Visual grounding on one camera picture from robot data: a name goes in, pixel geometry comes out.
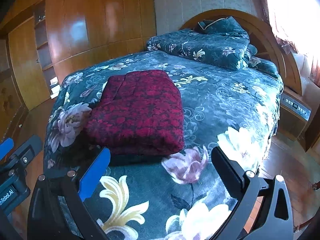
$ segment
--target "wooden headboard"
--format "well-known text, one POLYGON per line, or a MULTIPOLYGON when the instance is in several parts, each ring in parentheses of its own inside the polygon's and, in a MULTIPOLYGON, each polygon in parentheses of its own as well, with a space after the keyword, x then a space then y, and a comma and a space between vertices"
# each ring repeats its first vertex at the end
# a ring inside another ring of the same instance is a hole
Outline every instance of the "wooden headboard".
POLYGON ((285 55, 285 64, 284 56, 279 48, 278 43, 276 42, 270 25, 265 23, 261 19, 238 10, 216 9, 205 11, 194 16, 193 18, 188 20, 180 29, 192 29, 198 22, 201 22, 203 20, 218 20, 220 18, 226 18, 228 16, 234 17, 236 21, 242 26, 242 28, 247 31, 250 37, 250 43, 258 49, 258 53, 256 56, 270 60, 274 64, 276 64, 279 74, 284 81, 284 84, 301 95, 300 73, 292 54, 285 55))

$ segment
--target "sheer curtain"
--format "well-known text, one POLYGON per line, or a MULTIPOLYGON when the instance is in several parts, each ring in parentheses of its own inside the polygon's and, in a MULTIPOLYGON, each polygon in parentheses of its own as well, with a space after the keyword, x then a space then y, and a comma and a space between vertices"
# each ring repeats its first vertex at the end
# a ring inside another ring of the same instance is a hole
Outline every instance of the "sheer curtain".
POLYGON ((320 87, 320 6, 315 0, 267 0, 269 23, 286 53, 313 58, 310 80, 320 87))

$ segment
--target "cabinet door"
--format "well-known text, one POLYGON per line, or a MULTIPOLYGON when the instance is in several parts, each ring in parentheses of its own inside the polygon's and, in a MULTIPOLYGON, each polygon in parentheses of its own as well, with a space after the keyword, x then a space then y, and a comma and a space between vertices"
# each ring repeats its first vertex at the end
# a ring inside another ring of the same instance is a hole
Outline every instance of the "cabinet door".
POLYGON ((34 20, 31 18, 9 33, 12 68, 29 110, 50 98, 36 51, 34 20))

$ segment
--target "open shelving unit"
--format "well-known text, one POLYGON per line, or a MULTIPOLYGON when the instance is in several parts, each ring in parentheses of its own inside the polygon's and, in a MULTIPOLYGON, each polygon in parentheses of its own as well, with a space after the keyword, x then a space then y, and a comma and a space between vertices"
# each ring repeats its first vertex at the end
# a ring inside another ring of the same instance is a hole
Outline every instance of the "open shelving unit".
POLYGON ((39 63, 41 65, 43 75, 50 90, 50 93, 52 96, 54 96, 54 91, 57 90, 57 88, 55 87, 58 86, 59 83, 54 82, 54 79, 56 78, 56 73, 53 68, 47 38, 47 30, 45 24, 45 0, 36 5, 34 10, 34 19, 39 63))

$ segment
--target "folded red blanket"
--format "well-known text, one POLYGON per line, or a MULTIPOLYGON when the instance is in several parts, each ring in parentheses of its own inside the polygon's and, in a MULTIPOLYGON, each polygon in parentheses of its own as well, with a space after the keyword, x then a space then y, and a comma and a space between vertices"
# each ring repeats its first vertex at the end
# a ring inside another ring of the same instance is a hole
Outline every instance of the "folded red blanket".
POLYGON ((180 92, 162 70, 111 76, 84 131, 112 154, 177 153, 184 146, 180 92))

